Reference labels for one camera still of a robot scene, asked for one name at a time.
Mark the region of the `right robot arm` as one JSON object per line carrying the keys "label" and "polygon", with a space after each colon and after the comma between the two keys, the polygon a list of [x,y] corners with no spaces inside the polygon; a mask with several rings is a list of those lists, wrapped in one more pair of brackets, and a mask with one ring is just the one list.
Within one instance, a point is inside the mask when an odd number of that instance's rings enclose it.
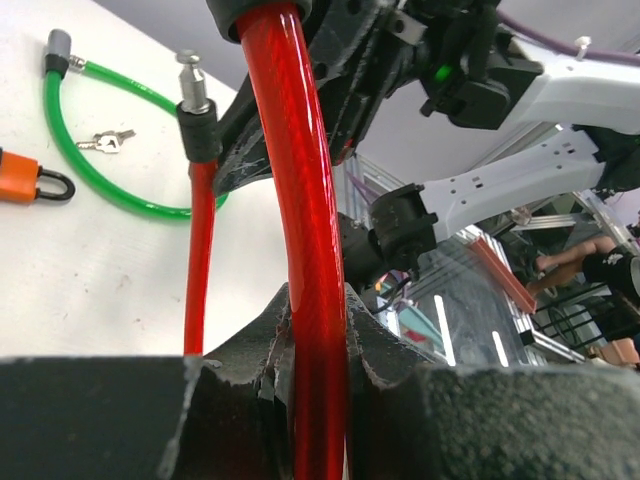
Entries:
{"label": "right robot arm", "polygon": [[419,83],[423,116],[445,116],[478,166],[533,127],[527,115],[555,59],[635,67],[637,53],[580,49],[506,15],[495,1],[212,1],[221,36],[249,67],[218,130],[219,193],[264,175],[275,181],[289,275],[340,268],[331,169],[365,138],[381,103]]}

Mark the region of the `orange black padlock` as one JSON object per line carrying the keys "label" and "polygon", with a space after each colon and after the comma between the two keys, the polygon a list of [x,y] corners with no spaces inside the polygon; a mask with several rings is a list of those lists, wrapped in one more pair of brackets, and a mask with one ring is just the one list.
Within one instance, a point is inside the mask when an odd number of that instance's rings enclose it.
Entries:
{"label": "orange black padlock", "polygon": [[[41,179],[58,182],[59,193],[39,187]],[[39,200],[68,202],[76,193],[73,181],[60,172],[43,168],[37,160],[1,149],[1,201],[32,204]]]}

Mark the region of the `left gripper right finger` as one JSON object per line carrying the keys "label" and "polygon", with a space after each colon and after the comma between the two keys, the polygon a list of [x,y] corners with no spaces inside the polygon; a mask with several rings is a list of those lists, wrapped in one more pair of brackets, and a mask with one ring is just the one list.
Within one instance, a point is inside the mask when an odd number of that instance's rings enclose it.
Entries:
{"label": "left gripper right finger", "polygon": [[346,294],[355,479],[635,479],[639,377],[433,362]]}

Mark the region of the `red cable lock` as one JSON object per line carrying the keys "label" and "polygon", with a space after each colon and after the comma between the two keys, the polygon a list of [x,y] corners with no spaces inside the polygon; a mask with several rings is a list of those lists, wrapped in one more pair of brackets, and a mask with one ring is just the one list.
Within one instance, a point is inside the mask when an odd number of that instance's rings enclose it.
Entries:
{"label": "red cable lock", "polygon": [[[184,353],[195,380],[175,479],[339,479],[348,416],[347,312],[331,155],[303,21],[308,1],[213,1],[249,80],[225,114],[183,59],[177,117],[192,190]],[[263,136],[288,280],[261,316],[204,351],[215,195]]]}

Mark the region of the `green lock keys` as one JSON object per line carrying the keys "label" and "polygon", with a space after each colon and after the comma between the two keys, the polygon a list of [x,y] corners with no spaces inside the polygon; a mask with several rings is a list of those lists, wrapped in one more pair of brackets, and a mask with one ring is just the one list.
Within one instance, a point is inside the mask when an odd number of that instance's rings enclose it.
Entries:
{"label": "green lock keys", "polygon": [[136,135],[134,130],[124,131],[104,131],[97,133],[89,141],[76,143],[80,150],[96,150],[105,154],[117,154],[120,152],[122,144]]}

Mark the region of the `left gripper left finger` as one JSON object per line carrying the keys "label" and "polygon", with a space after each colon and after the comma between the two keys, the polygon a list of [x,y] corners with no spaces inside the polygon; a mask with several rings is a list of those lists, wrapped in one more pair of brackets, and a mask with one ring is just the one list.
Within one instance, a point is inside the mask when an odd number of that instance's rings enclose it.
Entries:
{"label": "left gripper left finger", "polygon": [[288,291],[203,358],[20,357],[1,364],[5,479],[288,479],[273,360]]}

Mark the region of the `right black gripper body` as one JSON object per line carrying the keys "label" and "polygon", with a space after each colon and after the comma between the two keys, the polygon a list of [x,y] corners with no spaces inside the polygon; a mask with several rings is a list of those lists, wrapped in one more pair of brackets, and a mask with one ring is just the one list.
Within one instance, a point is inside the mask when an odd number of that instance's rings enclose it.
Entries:
{"label": "right black gripper body", "polygon": [[356,92],[366,97],[364,112],[342,159],[365,138],[382,102],[419,81],[431,104],[448,98],[463,82],[461,65],[480,30],[477,1],[383,1],[376,42]]}

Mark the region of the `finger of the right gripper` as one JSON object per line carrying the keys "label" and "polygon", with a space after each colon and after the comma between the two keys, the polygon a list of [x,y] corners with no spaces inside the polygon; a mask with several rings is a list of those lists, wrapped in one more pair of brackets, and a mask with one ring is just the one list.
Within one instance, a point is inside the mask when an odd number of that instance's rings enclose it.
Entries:
{"label": "finger of the right gripper", "polygon": [[315,1],[304,22],[331,162],[342,162],[366,97],[356,92],[376,42],[383,1]]}
{"label": "finger of the right gripper", "polygon": [[216,195],[231,193],[272,177],[269,156],[254,91],[246,76],[218,124],[223,151],[213,188]]}

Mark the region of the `green cable lock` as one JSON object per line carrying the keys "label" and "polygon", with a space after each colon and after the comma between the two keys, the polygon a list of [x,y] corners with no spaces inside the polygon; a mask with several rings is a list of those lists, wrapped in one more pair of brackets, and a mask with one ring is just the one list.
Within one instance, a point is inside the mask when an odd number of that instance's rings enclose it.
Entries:
{"label": "green cable lock", "polygon": [[97,133],[88,141],[72,139],[63,118],[61,87],[68,70],[74,69],[92,79],[127,91],[171,114],[175,105],[149,87],[71,53],[71,37],[61,29],[49,32],[44,53],[43,108],[50,134],[68,164],[88,186],[112,205],[138,216],[169,221],[186,221],[191,217],[189,207],[171,207],[140,198],[108,180],[91,165],[83,152],[99,151],[118,154],[125,140],[133,137],[133,130],[108,130]]}

